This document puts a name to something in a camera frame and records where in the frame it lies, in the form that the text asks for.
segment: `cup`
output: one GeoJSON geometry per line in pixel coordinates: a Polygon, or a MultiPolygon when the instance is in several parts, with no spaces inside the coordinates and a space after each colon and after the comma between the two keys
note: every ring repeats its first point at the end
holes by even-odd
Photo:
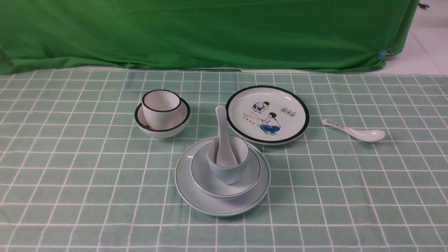
{"type": "Polygon", "coordinates": [[[149,127],[165,130],[175,127],[181,111],[181,98],[169,90],[157,89],[142,98],[143,114],[149,127]]]}
{"type": "Polygon", "coordinates": [[[246,171],[249,165],[249,146],[246,142],[236,136],[228,137],[230,147],[236,157],[237,165],[234,167],[222,167],[216,164],[216,154],[218,152],[219,138],[213,140],[207,148],[207,160],[211,171],[224,184],[234,184],[246,171]]]}

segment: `white floor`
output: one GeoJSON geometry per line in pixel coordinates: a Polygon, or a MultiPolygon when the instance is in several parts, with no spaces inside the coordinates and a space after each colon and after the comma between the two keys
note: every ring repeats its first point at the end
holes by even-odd
{"type": "MultiPolygon", "coordinates": [[[[420,0],[405,48],[377,74],[448,75],[448,0],[420,0]]],[[[256,73],[300,73],[298,70],[242,70],[256,73]]]]}

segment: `dinner plate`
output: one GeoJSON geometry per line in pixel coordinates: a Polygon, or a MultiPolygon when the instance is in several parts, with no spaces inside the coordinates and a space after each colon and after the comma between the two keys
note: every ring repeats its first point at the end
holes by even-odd
{"type": "Polygon", "coordinates": [[[206,194],[221,200],[231,200],[249,192],[260,177],[260,161],[254,151],[249,150],[249,165],[243,176],[231,185],[221,182],[208,165],[207,147],[202,147],[191,163],[191,176],[196,185],[206,194]]]}
{"type": "Polygon", "coordinates": [[[253,86],[233,94],[227,122],[238,135],[261,145],[280,145],[305,132],[310,113],[295,94],[278,87],[253,86]]]}
{"type": "Polygon", "coordinates": [[[260,177],[255,187],[233,200],[219,200],[205,194],[193,181],[190,166],[194,155],[214,140],[206,139],[191,146],[179,159],[174,174],[174,182],[182,199],[195,210],[212,216],[234,216],[254,208],[266,196],[271,183],[271,170],[264,155],[249,144],[259,162],[260,177]]]}

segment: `ceramic spoon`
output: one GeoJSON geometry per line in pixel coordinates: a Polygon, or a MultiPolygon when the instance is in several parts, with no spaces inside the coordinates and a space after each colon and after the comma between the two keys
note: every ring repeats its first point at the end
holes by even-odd
{"type": "Polygon", "coordinates": [[[218,117],[218,129],[220,133],[220,142],[218,145],[218,152],[216,154],[216,164],[221,167],[234,167],[238,163],[228,140],[227,111],[224,106],[216,107],[215,111],[216,117],[218,117]]]}
{"type": "Polygon", "coordinates": [[[386,135],[382,130],[353,130],[332,120],[323,119],[322,125],[330,126],[342,130],[350,136],[368,143],[380,141],[386,135]]]}

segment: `cartoon boy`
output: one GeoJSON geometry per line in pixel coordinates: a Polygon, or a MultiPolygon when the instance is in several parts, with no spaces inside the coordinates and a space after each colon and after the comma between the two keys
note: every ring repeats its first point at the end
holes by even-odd
{"type": "Polygon", "coordinates": [[[257,102],[252,106],[254,112],[263,113],[267,108],[269,108],[269,102],[257,102]]]}
{"type": "Polygon", "coordinates": [[[277,114],[274,112],[269,113],[269,117],[266,118],[262,123],[258,124],[265,134],[276,135],[280,130],[281,126],[276,119],[277,114]]]}

